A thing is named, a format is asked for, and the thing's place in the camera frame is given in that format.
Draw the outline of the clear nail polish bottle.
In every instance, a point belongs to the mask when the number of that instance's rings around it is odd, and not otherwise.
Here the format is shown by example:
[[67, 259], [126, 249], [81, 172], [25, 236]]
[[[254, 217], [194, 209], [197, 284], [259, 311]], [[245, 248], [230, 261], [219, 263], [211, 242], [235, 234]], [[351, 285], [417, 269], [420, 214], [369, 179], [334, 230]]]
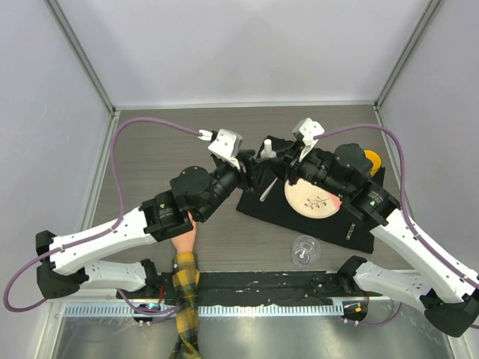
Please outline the clear nail polish bottle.
[[260, 153], [260, 157], [262, 159], [274, 159], [277, 157], [277, 153], [272, 150], [272, 151], [266, 151], [266, 150], [263, 150], [261, 153]]

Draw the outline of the yellow plaid sleeve forearm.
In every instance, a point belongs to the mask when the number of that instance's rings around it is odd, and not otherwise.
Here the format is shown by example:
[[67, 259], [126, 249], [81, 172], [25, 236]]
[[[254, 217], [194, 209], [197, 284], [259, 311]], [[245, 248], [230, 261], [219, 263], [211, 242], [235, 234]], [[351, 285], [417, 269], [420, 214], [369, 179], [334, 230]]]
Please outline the yellow plaid sleeve forearm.
[[201, 358], [198, 344], [198, 259], [193, 252], [177, 254], [173, 261], [173, 277], [177, 306], [177, 341], [170, 358]]

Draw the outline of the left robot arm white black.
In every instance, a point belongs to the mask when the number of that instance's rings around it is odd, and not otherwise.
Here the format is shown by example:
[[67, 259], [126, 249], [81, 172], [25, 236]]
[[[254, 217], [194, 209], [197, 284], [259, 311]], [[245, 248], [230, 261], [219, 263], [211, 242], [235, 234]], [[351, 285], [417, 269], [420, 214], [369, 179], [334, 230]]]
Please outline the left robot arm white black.
[[170, 189], [140, 206], [89, 230], [64, 236], [44, 230], [35, 236], [37, 285], [45, 299], [67, 297], [84, 288], [113, 287], [152, 298], [159, 279], [152, 261], [125, 265], [104, 261], [126, 249], [179, 236], [194, 222], [205, 222], [240, 188], [251, 191], [263, 176], [264, 160], [254, 150], [240, 150], [239, 167], [215, 159], [212, 172], [190, 166], [170, 181]]

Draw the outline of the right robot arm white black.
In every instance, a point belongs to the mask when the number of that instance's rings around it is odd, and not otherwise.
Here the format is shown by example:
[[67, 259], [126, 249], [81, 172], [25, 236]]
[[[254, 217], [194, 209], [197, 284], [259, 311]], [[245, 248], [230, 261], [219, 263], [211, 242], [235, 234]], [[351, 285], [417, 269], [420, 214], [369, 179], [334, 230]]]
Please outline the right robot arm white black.
[[478, 273], [432, 240], [404, 206], [373, 181], [374, 163], [358, 144], [343, 144], [329, 152], [300, 141], [275, 147], [267, 138], [259, 157], [284, 181], [287, 205], [300, 218], [324, 221], [345, 211], [349, 218], [334, 225], [335, 233], [347, 236], [364, 227], [418, 272], [408, 277], [351, 257], [338, 276], [344, 294], [362, 290], [387, 295], [422, 312], [451, 337], [472, 328], [478, 318]]

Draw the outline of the mannequin hand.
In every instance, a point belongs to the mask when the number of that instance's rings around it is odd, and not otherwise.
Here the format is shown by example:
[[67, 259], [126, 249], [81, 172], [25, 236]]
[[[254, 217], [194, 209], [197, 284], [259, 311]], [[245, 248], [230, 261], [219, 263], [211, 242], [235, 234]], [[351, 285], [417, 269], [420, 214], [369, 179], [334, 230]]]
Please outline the mannequin hand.
[[171, 239], [177, 255], [192, 253], [195, 247], [195, 240], [197, 236], [197, 224], [192, 221], [192, 230], [183, 233]]

